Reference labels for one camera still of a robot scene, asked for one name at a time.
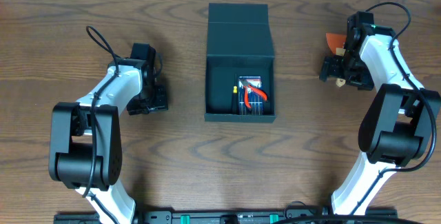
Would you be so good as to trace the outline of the orange scraper wooden handle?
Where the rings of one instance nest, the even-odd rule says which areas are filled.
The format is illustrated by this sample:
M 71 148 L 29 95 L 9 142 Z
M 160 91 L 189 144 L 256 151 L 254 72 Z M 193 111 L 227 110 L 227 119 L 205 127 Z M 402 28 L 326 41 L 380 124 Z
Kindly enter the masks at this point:
M 347 36 L 344 34 L 327 33 L 327 45 L 332 51 L 333 55 L 329 58 L 329 77 L 336 78 L 336 85 L 341 88 L 345 83 L 345 76 L 343 72 L 343 57 L 346 50 L 344 49 Z

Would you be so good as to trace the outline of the precision screwdriver set case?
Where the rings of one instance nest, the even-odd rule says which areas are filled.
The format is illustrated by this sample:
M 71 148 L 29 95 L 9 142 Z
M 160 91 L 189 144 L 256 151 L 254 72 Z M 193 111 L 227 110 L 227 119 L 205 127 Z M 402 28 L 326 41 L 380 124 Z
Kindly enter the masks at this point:
M 262 90 L 261 77 L 238 77 L 238 113 L 263 115 L 267 95 Z

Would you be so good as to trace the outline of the black yellow screwdriver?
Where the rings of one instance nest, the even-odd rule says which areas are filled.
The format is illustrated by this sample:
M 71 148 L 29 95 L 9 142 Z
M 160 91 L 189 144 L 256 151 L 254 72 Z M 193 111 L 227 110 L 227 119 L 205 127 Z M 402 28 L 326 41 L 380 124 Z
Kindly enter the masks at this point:
M 238 76 L 235 74 L 232 93 L 232 114 L 238 114 Z

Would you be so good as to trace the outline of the black gift box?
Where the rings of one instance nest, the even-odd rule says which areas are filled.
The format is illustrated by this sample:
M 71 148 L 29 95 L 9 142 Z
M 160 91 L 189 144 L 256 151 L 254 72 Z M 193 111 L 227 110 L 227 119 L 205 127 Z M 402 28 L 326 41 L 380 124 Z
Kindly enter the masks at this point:
M 266 4 L 210 3 L 205 72 L 205 120 L 271 123 L 276 119 L 275 52 Z M 232 114 L 234 77 L 261 77 L 263 115 Z

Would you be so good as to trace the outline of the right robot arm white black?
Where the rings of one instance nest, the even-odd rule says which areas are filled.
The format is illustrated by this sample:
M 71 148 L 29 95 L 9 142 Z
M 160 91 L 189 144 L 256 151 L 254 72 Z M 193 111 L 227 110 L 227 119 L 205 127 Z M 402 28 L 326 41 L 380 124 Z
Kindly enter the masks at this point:
M 377 26 L 373 13 L 347 19 L 342 55 L 325 57 L 320 80 L 334 77 L 360 90 L 376 90 L 358 131 L 360 153 L 331 195 L 337 215 L 363 215 L 387 180 L 420 158 L 433 138 L 440 94 L 427 90 L 403 59 L 396 33 Z

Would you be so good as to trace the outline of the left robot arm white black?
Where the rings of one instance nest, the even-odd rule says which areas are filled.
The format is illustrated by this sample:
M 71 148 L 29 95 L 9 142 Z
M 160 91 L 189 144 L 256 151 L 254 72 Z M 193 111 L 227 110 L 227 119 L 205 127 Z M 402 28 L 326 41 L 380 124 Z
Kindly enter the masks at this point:
M 143 223 L 144 214 L 119 178 L 123 152 L 119 117 L 168 109 L 165 87 L 156 82 L 156 50 L 135 43 L 128 58 L 107 67 L 102 81 L 73 103 L 52 111 L 49 174 L 82 195 L 93 214 L 57 214 L 55 223 Z

